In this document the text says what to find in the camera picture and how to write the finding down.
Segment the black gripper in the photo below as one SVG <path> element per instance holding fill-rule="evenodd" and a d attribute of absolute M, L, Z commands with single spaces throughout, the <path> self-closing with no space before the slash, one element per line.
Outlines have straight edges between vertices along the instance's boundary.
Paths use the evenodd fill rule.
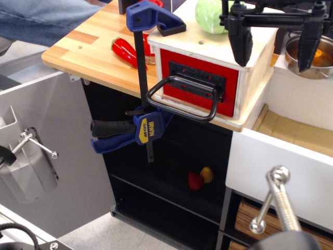
<path fill-rule="evenodd" d="M 228 30 L 235 62 L 242 67 L 252 53 L 251 27 L 302 30 L 298 67 L 304 72 L 312 65 L 322 33 L 330 31 L 330 5 L 326 1 L 222 1 L 220 25 Z"/>

